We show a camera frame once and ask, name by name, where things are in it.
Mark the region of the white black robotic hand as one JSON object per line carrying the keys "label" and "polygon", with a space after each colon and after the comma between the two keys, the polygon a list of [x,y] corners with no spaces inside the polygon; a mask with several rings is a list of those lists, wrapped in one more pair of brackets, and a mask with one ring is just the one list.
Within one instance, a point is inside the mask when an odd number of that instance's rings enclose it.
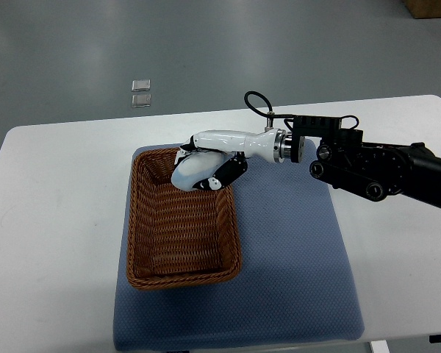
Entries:
{"label": "white black robotic hand", "polygon": [[217,151],[227,155],[226,162],[214,173],[224,189],[248,169],[247,159],[258,156],[269,163],[281,163],[290,156],[291,135],[283,129],[254,134],[231,130],[208,130],[194,134],[179,150]]}

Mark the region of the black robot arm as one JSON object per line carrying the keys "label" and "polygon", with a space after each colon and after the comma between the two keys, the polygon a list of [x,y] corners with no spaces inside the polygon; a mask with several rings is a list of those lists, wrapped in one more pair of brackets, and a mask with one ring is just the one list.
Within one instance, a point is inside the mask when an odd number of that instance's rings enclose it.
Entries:
{"label": "black robot arm", "polygon": [[305,137],[320,138],[312,177],[372,202],[402,194],[441,209],[441,157],[425,143],[368,143],[357,125],[342,127],[341,117],[286,115],[284,123],[290,132],[281,156],[294,163]]}

